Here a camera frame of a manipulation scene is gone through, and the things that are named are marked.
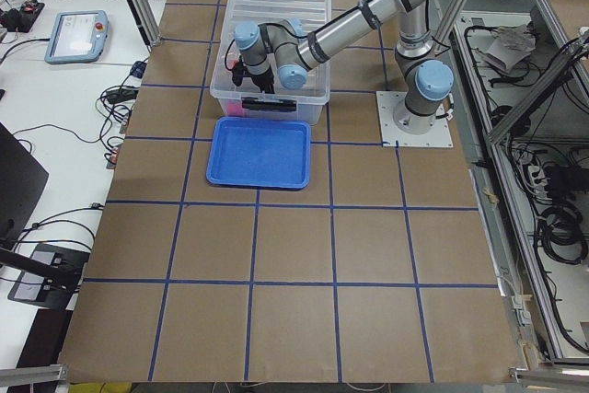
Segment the black electronic device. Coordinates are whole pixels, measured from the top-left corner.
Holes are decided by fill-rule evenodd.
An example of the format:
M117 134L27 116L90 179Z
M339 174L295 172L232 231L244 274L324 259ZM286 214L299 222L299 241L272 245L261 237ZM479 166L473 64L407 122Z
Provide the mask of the black electronic device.
M28 0L20 9L12 8L0 13L0 25L10 32L29 32L45 4Z
M0 247L13 249L49 174L0 123Z
M548 197L553 200L575 200L573 192L589 191L589 169L554 165L546 166L544 173L548 180Z
M8 299L66 308L89 254L40 243L31 258L13 251L47 184L49 174L0 123L0 265L22 272Z

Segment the black monitor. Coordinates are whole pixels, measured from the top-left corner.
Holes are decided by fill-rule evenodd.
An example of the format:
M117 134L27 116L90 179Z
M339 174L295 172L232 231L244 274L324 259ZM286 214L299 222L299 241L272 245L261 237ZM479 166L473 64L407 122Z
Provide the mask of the black monitor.
M0 247L14 248L48 177L43 166L0 123Z
M21 270L13 301L65 308L76 292L88 254L38 244L31 258L12 251L40 200L49 174L0 123L0 266Z

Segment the white table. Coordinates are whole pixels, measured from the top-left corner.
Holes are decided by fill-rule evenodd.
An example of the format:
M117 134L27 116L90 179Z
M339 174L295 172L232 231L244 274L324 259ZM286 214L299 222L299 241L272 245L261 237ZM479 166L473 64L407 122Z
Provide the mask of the white table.
M128 64L143 60L149 55L147 48L137 29L133 15L126 0L40 0L45 4L37 21L29 33L21 33L14 43L29 39L44 39L51 37L55 18L59 13L72 11L90 11L101 9L109 17L109 36L104 52L96 61L98 64ZM148 0L156 21L162 17L166 0ZM15 35L9 33L5 41L12 41ZM0 54L9 48L10 44L0 46ZM34 44L18 49L19 57L23 60L42 61L47 44Z
M47 43L24 45L0 65L0 86L6 94L0 100L0 121L11 132L44 123L71 129L87 140L96 140L104 118L95 109L95 100L107 87L118 85L129 74L136 60L148 55L134 24L126 0L41 0L45 8L28 34L15 41L47 38L55 16L64 11L102 9L110 20L110 33L100 59L92 64L49 65L43 61ZM149 0L159 22L165 0ZM15 35L9 33L6 41ZM0 54L12 46L0 45ZM119 126L109 132L118 134ZM53 128L20 133L17 138L34 144L33 155L49 172L49 181L30 222L62 211L104 203L112 179L106 170L105 149L101 143L84 144L72 134ZM83 212L67 216L96 232L100 213ZM91 244L88 232L68 224L47 226L32 232L27 239L68 238ZM19 252L28 256L34 245L22 245ZM0 276L16 279L19 271L4 267ZM0 281L0 369L14 368L29 334L37 308L8 301L12 283Z

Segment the blue tray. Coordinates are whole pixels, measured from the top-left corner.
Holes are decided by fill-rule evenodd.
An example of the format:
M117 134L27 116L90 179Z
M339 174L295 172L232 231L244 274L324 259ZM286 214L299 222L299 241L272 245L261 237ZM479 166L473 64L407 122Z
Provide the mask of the blue tray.
M224 117L214 128L206 178L229 186L303 189L310 162L308 123Z

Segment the pink object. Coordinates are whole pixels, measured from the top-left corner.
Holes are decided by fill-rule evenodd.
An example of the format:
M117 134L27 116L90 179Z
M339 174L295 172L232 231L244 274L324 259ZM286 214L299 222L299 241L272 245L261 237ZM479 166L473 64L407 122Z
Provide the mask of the pink object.
M241 103L228 103L226 113L230 117L245 117L246 110L241 106Z

